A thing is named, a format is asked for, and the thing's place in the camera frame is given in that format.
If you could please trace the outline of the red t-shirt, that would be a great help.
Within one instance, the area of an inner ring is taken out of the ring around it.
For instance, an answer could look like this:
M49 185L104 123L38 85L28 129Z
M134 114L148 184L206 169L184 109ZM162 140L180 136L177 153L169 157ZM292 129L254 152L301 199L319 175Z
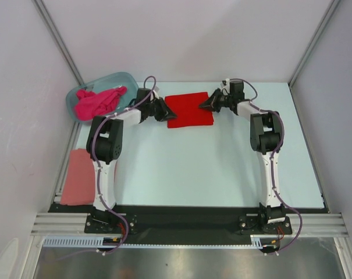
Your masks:
M212 112L199 108L208 99L207 92L171 95L165 97L165 103L177 116L168 120L168 128L191 126L211 126L214 123Z

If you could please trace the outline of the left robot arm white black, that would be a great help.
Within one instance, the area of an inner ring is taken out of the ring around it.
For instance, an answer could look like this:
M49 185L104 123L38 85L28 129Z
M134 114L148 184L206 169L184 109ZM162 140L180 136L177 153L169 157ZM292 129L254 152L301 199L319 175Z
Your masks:
M137 96L121 112L107 116L95 116L91 123L86 150L95 174L95 198L93 207L108 212L116 205L114 194L115 169L122 153L124 129L136 126L147 118L158 122L173 120L176 114L158 95L158 87L139 88Z

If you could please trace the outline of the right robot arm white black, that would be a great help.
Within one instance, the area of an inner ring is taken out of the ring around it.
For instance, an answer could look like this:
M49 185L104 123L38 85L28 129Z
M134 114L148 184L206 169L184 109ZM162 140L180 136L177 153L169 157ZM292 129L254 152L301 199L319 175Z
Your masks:
M284 125L278 112L265 110L254 104L258 91L241 78L225 79L210 97L199 104L200 109L220 112L228 108L250 124L250 145L256 152L261 170L262 199L258 227L272 233L284 218L285 203L280 195L278 158L284 141Z

